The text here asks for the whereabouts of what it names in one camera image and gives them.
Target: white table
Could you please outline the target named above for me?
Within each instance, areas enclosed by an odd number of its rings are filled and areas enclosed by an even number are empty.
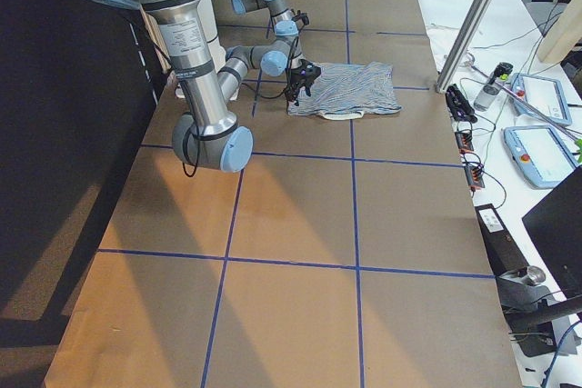
[[[462,25],[472,1],[473,0],[419,0],[419,3],[427,26],[436,25],[439,27],[442,26],[443,28],[458,29]],[[469,52],[476,58],[476,66],[482,71],[488,73],[492,71],[499,62],[505,61],[514,66],[514,71],[519,71],[526,59],[528,59],[532,47],[540,37],[540,33],[537,30],[502,47],[489,49],[476,49],[475,47],[503,44],[512,38],[521,36],[535,27],[535,23],[527,13],[521,0],[493,0],[487,9],[486,15],[483,18],[471,45],[469,46]],[[443,34],[453,34],[452,29],[444,30]],[[437,50],[435,47],[433,49],[438,64],[439,55],[436,53]],[[549,66],[550,65],[540,63],[539,60],[535,58],[531,65],[530,72],[534,74]],[[528,67],[529,62],[527,62],[523,69],[524,73],[527,72]],[[572,104],[580,103],[580,98],[577,95],[576,90],[569,82],[566,74],[559,65],[546,70],[541,75],[559,79],[563,85],[567,101]],[[460,67],[457,70],[454,81],[459,84],[459,80],[464,77],[472,78],[481,82],[484,80],[482,76],[470,71],[468,68]],[[462,85],[467,92],[466,96],[469,102],[472,103],[477,96],[481,85],[467,80],[464,80]],[[501,132],[501,128],[506,126],[543,123],[525,115],[517,117],[517,113],[509,101],[507,101],[502,110],[502,104],[504,101],[502,95],[503,93],[500,94],[498,99],[486,112],[481,113],[493,121],[495,121],[500,114],[497,122],[497,129],[493,133],[489,145],[486,170],[499,179],[507,189],[507,200],[497,211],[506,224],[509,232],[516,240],[517,245],[529,263],[540,266],[547,272],[544,262],[537,253],[536,248],[532,244],[524,228],[521,217],[523,217],[523,215],[525,215],[539,200],[549,193],[550,190],[533,189],[527,184],[522,174],[512,163],[511,157],[503,144]],[[580,130],[580,128],[582,128],[582,110],[578,108],[570,108],[570,111],[574,119],[574,123],[571,127]],[[468,124],[464,124],[461,127],[468,127]],[[492,126],[486,121],[479,120],[474,127],[491,129]],[[474,133],[473,144],[477,154],[482,158],[485,158],[488,139],[489,134],[484,131],[476,131]],[[576,147],[571,141],[566,140],[565,143],[572,151],[576,150]],[[497,206],[503,199],[503,192],[494,181],[487,178],[487,176],[485,176],[485,178],[486,189],[476,192],[473,199],[474,204],[481,205],[491,203]],[[559,289],[551,276],[548,276],[545,285],[548,286],[550,291],[556,291]],[[555,296],[558,300],[564,298],[561,293],[557,293]],[[577,320],[577,318],[571,317],[572,322],[575,320]],[[580,325],[577,327],[577,333],[578,335],[582,333]],[[551,354],[536,358],[527,358],[522,354],[516,344],[514,344],[514,351],[523,384],[539,386],[543,379],[543,372],[549,366],[551,361]],[[535,369],[536,371],[526,372],[525,368]],[[557,388],[559,387],[560,382],[582,385],[582,347],[578,347],[578,355],[558,357],[548,387]]]

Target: metal pole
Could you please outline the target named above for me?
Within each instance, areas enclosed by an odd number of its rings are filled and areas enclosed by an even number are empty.
[[[514,332],[525,332],[528,327],[551,322],[580,311],[582,311],[582,295],[540,308],[532,313],[511,313],[506,319]]]
[[[477,30],[481,19],[487,10],[487,7],[491,3],[491,0],[474,0],[473,4],[469,8],[465,22],[458,31],[458,37],[453,44],[450,54],[448,55],[443,71],[438,77],[436,82],[436,91],[438,93],[444,93],[447,90],[448,85],[453,80],[453,75],[457,70],[457,67],[463,57],[463,54],[467,50],[469,43],[473,39],[473,35]]]

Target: robot arm label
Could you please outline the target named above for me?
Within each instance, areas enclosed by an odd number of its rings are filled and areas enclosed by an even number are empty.
[[[170,56],[187,55],[202,47],[202,33],[196,20],[160,25],[159,28]]]

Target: aluminum frame post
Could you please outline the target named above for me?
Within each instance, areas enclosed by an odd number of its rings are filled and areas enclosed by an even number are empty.
[[[444,93],[453,80],[453,75],[458,68],[461,58],[473,39],[473,35],[477,31],[479,23],[481,23],[481,19],[490,3],[491,0],[473,0],[467,17],[465,17],[465,21],[458,31],[458,36],[451,48],[451,52],[448,54],[443,70],[436,81],[436,91],[438,93]]]

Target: table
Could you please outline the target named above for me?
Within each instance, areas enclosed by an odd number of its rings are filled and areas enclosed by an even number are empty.
[[[403,111],[294,118],[243,88],[251,162],[188,179],[163,99],[47,387],[519,386],[417,0],[287,1],[310,60],[392,64]],[[224,46],[269,36],[214,6]]]
[[[473,0],[419,0],[422,9],[425,25],[440,25],[447,26],[453,29],[458,29],[463,23],[467,14],[468,8]],[[538,41],[540,33],[535,30],[529,35],[516,40],[515,42],[504,45],[502,47],[490,49],[476,49],[475,47],[484,47],[495,44],[502,44],[514,37],[518,37],[525,32],[535,29],[536,25],[527,13],[521,0],[493,0],[490,7],[484,16],[478,31],[469,46],[469,51],[476,58],[476,65],[485,72],[492,71],[495,66],[501,61],[507,61],[514,65],[515,70],[519,71],[524,64],[528,55],[531,54],[532,47]],[[531,73],[544,70],[549,65],[539,63],[537,59],[531,67]],[[527,71],[529,63],[526,64],[524,71]],[[579,104],[580,97],[572,84],[567,79],[566,74],[559,65],[547,69],[543,74],[546,77],[559,79],[564,87],[567,101],[571,104]],[[455,82],[463,77],[473,78],[482,81],[483,78],[478,74],[472,73],[467,68],[459,68],[455,75]],[[469,81],[463,81],[462,85],[467,90],[467,98],[472,102],[477,96],[481,85],[474,84]],[[513,110],[511,103],[507,102],[506,106],[501,111],[503,106],[503,99],[498,98],[496,102],[489,108],[488,111],[482,113],[485,117],[495,120],[500,114],[497,122],[497,130],[493,133],[488,152],[488,159],[486,169],[507,189],[507,201],[498,209],[499,215],[507,226],[507,229],[512,234],[517,242],[520,250],[530,262],[530,264],[538,265],[547,268],[537,253],[536,248],[532,244],[526,229],[521,222],[521,217],[525,215],[539,200],[541,200],[549,190],[537,190],[531,188],[516,169],[512,163],[511,157],[508,154],[502,139],[501,129],[505,126],[512,125],[530,125],[543,124],[536,119],[522,115],[517,117],[517,113]],[[571,113],[574,118],[572,124],[573,129],[579,130],[582,127],[582,114],[576,108],[571,108]],[[491,129],[491,125],[486,121],[479,121],[475,124],[475,128]],[[489,134],[476,133],[474,138],[474,146],[478,154],[482,157],[486,154],[487,141]],[[576,151],[573,143],[565,139],[565,143],[571,147],[572,151]],[[497,184],[486,177],[487,188],[482,191],[477,191],[474,197],[474,204],[492,203],[498,205],[503,198],[501,189]],[[556,291],[557,287],[554,279],[549,276],[546,285],[550,291]],[[536,385],[542,380],[542,372],[546,370],[549,365],[551,356],[539,356],[535,359],[526,358],[518,346],[514,346],[517,361],[519,362],[520,374],[524,385]],[[534,368],[535,373],[526,372],[525,368]],[[549,386],[558,387],[559,382],[568,382],[582,385],[582,348],[578,348],[578,355],[575,356],[560,356],[557,360],[557,365],[552,372]]]

